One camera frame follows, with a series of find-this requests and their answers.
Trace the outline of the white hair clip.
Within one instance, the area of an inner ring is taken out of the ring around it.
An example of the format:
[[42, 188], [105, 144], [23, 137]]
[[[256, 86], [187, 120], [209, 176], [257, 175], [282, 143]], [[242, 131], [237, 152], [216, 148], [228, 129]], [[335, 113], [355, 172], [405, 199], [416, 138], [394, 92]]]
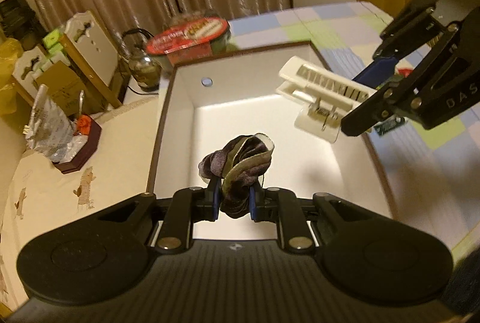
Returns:
[[295, 127], [329, 143], [338, 139], [342, 119], [375, 92], [297, 56], [278, 75], [277, 93], [302, 105]]

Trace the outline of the white wooden chair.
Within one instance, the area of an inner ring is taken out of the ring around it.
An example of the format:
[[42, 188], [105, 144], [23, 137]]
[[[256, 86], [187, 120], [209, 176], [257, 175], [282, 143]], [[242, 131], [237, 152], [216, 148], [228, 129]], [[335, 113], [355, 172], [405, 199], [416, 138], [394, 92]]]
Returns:
[[89, 10], [74, 14], [59, 42], [107, 103], [119, 108], [122, 103], [110, 88], [118, 67], [116, 46], [95, 15]]
[[46, 50], [40, 44], [29, 51], [24, 51], [16, 61], [11, 81], [17, 93], [30, 106], [33, 106], [38, 93], [35, 73], [46, 62]]

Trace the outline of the cartoon bear bedsheet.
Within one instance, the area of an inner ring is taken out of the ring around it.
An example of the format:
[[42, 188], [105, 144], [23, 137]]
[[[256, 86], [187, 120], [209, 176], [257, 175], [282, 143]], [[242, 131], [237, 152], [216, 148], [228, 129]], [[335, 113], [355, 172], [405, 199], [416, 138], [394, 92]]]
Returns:
[[1, 302], [8, 308], [27, 299], [16, 260], [28, 241], [145, 191], [160, 107], [158, 98], [144, 97], [98, 118], [97, 150], [77, 172], [62, 174], [32, 150], [22, 156], [1, 227]]

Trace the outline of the green mentholatum blister card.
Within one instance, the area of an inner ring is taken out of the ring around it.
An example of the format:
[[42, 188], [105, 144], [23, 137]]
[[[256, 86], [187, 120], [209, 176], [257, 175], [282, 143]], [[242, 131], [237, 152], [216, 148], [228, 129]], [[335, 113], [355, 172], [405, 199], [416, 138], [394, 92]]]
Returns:
[[407, 120], [404, 117], [393, 115], [385, 121], [379, 122], [373, 128], [379, 136], [383, 136], [402, 127], [406, 122]]

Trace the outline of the glass kettle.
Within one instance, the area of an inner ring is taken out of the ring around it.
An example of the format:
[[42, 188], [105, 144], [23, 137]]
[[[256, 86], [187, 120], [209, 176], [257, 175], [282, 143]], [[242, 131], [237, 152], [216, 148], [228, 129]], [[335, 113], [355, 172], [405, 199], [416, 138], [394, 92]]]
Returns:
[[129, 29], [121, 34], [120, 46], [117, 50], [129, 74], [145, 92], [156, 91], [160, 86], [160, 63], [146, 51], [146, 44], [152, 37], [151, 32], [143, 28]]

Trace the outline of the red lid noodle bowl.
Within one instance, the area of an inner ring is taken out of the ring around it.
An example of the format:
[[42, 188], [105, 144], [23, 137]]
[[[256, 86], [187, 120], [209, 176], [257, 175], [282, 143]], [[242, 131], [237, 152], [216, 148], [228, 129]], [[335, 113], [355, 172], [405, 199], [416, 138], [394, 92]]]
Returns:
[[224, 52], [230, 35], [230, 24], [224, 18], [199, 18], [154, 36], [147, 42], [145, 51], [174, 66]]

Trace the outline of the brown cardboard carton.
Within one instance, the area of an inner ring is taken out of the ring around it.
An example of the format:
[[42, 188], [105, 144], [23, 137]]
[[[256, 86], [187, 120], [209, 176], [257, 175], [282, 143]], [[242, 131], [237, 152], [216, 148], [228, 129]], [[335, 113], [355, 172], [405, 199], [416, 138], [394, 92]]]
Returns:
[[48, 88], [47, 95], [69, 117], [78, 115], [80, 93], [87, 96], [86, 86], [80, 77], [68, 65], [57, 61], [36, 79], [38, 86]]

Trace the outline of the red snack packet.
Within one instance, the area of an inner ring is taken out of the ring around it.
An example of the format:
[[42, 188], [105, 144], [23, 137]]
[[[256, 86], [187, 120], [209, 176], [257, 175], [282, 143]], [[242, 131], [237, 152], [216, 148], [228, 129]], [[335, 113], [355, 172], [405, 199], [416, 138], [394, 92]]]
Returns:
[[408, 75], [412, 73], [412, 71], [413, 70], [409, 68], [400, 68], [396, 70], [397, 74], [400, 75], [402, 78], [407, 78]]

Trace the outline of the dark wooden tray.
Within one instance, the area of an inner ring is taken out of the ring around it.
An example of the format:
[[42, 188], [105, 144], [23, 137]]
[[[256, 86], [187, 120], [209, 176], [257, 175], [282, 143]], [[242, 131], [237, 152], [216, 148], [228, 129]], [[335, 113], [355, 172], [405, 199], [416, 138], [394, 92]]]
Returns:
[[101, 132], [102, 127], [91, 116], [82, 114], [76, 122], [75, 137], [86, 138], [86, 141], [72, 157], [72, 160], [60, 163], [53, 162], [55, 168], [62, 174], [79, 171], [96, 152]]

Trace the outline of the yellow plastic bag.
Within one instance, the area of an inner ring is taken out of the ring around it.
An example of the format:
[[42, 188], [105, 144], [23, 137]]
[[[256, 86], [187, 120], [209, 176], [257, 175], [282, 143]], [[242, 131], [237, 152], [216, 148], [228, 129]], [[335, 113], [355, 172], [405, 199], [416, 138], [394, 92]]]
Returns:
[[16, 112], [16, 89], [11, 82], [17, 60], [23, 55], [21, 43], [6, 39], [0, 46], [0, 115]]

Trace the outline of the metal spoon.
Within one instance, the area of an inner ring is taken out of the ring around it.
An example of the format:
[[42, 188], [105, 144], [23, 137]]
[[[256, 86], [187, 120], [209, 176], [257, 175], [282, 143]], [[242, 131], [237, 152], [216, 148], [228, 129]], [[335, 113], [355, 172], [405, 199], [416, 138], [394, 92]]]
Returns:
[[85, 101], [85, 91], [82, 89], [80, 90], [80, 93], [79, 93], [79, 99], [78, 99], [78, 113], [77, 113], [77, 119], [79, 119], [82, 115], [82, 111], [83, 111], [83, 105], [84, 105], [84, 101]]

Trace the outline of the brown cardboard storage box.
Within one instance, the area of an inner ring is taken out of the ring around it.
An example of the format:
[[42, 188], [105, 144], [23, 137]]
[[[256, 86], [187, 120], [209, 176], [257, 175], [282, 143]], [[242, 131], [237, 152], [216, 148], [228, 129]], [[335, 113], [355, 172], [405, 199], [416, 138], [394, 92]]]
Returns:
[[277, 92], [291, 57], [326, 61], [313, 43], [299, 41], [228, 52], [178, 65], [163, 102], [147, 191], [167, 198], [199, 186], [199, 162], [238, 135], [264, 133], [275, 149], [264, 183], [308, 198], [328, 192], [396, 217], [391, 186], [367, 136], [335, 143], [297, 129], [300, 107]]

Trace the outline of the dark sock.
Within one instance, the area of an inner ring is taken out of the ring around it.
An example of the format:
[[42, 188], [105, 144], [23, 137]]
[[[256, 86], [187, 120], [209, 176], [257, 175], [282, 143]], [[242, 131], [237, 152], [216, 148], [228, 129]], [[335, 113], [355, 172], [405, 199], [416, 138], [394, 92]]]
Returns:
[[249, 212], [249, 191], [272, 163], [275, 145], [267, 135], [239, 135], [199, 162], [199, 176], [221, 179], [220, 210], [237, 219]]

